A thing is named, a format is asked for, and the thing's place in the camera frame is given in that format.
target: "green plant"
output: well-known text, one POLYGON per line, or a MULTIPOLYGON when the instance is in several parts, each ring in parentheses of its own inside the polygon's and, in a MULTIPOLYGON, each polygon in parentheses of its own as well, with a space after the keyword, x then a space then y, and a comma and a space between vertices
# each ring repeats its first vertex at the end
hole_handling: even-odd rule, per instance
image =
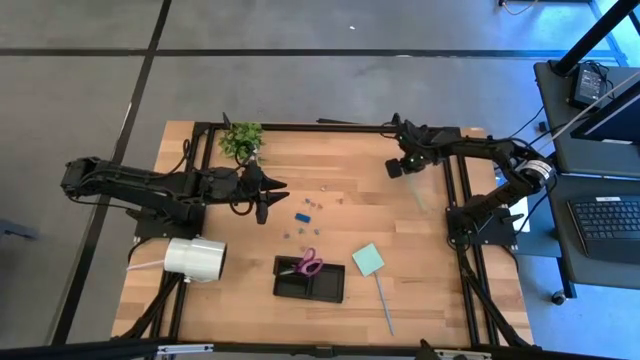
POLYGON ((235 157, 238 152, 238 159, 244 159, 249 155, 248 145, 253 145, 256 149, 265 143, 262 141, 262 126, 258 123, 233 123, 231 130, 220 139, 220 147, 224 154, 235 157))

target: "purple scissors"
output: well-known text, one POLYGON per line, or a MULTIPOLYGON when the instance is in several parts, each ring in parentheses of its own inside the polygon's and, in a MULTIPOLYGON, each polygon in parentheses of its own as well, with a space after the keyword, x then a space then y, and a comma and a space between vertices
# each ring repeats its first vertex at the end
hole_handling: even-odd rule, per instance
POLYGON ((285 270, 280 275, 289 275, 298 272, 302 275, 313 276, 322 269, 322 259, 316 259, 316 249, 308 248, 304 252, 302 260, 293 269, 285 270))

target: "white cup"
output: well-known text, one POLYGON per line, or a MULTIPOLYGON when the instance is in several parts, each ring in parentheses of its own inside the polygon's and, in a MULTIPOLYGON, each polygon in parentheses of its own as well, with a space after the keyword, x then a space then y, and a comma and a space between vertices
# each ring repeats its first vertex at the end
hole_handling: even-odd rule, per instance
POLYGON ((219 280, 227 255, 227 244, 206 239, 173 238, 164 257, 164 269, 182 273, 185 281, 219 280))

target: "gray floor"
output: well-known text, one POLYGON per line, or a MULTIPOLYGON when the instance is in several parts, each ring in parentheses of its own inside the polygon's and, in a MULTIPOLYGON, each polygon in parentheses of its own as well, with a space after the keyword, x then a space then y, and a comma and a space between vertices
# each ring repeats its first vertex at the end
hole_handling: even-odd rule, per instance
MULTIPOLYGON (((146 47, 160 5, 159 0, 5 0, 0 47, 146 47)), ((579 4, 540 4, 512 17, 493 1, 185 0, 174 1, 160 46, 560 50, 594 21, 589 7, 579 4)), ((633 47, 638 37, 623 25, 616 37, 630 63, 638 64, 640 52, 633 47)), ((541 106, 534 62, 157 58, 125 163, 152 166, 165 121, 219 121, 222 111, 234 121, 326 117, 363 123, 388 121, 398 111, 418 123, 480 126, 505 136, 541 106)), ((0 57, 5 129, 0 132, 0 218, 41 233, 34 242, 17 237, 0 242, 0 347, 47 341, 90 212, 63 197, 58 184, 64 163, 111 155, 140 66, 139 58, 0 57)), ((528 128, 522 136, 535 133, 528 128)), ((108 338, 133 227, 121 211, 109 211, 71 341, 108 338)), ((640 292, 579 287, 577 300, 554 307, 547 297, 560 287, 555 262, 523 258, 520 263, 537 344, 640 357, 632 348, 640 336, 635 314, 640 292)))

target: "black keyboard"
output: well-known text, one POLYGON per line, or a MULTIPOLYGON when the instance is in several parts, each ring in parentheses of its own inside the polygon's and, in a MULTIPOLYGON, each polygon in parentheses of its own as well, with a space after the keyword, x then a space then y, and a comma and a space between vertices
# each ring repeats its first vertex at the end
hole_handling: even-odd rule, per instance
POLYGON ((567 203, 587 256, 640 264, 640 196, 588 197, 567 203))

